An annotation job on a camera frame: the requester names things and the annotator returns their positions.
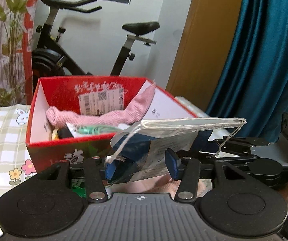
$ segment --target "bike handlebar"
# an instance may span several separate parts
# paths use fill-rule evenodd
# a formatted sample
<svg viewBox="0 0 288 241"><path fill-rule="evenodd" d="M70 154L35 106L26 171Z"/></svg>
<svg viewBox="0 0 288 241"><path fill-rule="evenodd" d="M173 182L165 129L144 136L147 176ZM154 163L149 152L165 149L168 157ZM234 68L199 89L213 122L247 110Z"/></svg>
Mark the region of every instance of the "bike handlebar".
<svg viewBox="0 0 288 241"><path fill-rule="evenodd" d="M98 11L102 8L101 6L93 8L91 10L84 10L84 9L80 9L80 8L75 8L77 6L96 2L97 0L80 0L77 2L68 2L68 1L62 1L62 0L41 0L41 1L44 4L48 5L49 7L54 7L54 8L58 8L58 9L67 9L67 10L78 11L78 12L82 12L82 13L92 13L92 12Z"/></svg>

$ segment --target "pink flower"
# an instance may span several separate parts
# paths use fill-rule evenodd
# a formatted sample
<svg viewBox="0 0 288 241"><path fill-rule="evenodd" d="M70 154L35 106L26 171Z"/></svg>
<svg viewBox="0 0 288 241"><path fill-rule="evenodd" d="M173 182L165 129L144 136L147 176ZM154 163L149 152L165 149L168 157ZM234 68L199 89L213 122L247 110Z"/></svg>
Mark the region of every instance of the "pink flower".
<svg viewBox="0 0 288 241"><path fill-rule="evenodd" d="M26 175L30 175L31 173L36 173L34 164L31 162L30 159L26 160L25 164L21 166L21 169L25 171Z"/></svg>

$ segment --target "exercise bike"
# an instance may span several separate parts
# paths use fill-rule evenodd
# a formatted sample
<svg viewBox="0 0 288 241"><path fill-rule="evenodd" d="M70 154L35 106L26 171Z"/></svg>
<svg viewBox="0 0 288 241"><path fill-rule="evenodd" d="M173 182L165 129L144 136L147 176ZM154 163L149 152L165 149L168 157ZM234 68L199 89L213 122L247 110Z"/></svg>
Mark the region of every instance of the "exercise bike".
<svg viewBox="0 0 288 241"><path fill-rule="evenodd" d="M59 27L58 35L56 38L52 38L50 36L50 31L52 29L58 10L60 9L77 11L81 13L93 13L102 9L101 6L92 8L90 10L78 8L81 5L89 4L97 0L80 0L77 2L61 0L41 1L49 6L49 15L44 25L39 25L36 29L36 32L40 33L40 37L38 40L37 49L32 52L33 91L36 88L39 77L63 76L65 75L64 68L66 68L72 75L92 75L90 72L85 73L58 44L61 35L66 31L66 29ZM142 35L153 32L159 27L160 25L158 22L131 23L123 25L122 28L124 30L135 35L127 35L126 42L120 50L120 53L111 71L111 75L120 75L126 60L134 60L135 54L130 53L130 51L135 40L142 41L147 46L156 44L156 41L142 37Z"/></svg>

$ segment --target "brown wooden panel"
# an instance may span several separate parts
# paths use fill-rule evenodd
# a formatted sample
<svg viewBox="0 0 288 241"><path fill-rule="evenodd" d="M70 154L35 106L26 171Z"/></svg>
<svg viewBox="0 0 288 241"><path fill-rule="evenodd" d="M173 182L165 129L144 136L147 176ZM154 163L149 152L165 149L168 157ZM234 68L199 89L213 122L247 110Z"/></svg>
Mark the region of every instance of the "brown wooden panel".
<svg viewBox="0 0 288 241"><path fill-rule="evenodd" d="M166 87L206 110L224 67L242 0L192 0Z"/></svg>

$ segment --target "floral curtain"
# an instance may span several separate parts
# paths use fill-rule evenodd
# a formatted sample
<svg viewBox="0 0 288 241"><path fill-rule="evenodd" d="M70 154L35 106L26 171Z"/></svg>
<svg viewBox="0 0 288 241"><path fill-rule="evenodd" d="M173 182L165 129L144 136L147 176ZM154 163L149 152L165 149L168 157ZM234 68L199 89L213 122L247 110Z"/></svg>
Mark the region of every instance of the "floral curtain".
<svg viewBox="0 0 288 241"><path fill-rule="evenodd" d="M37 0L0 0L0 107L32 100L31 40Z"/></svg>

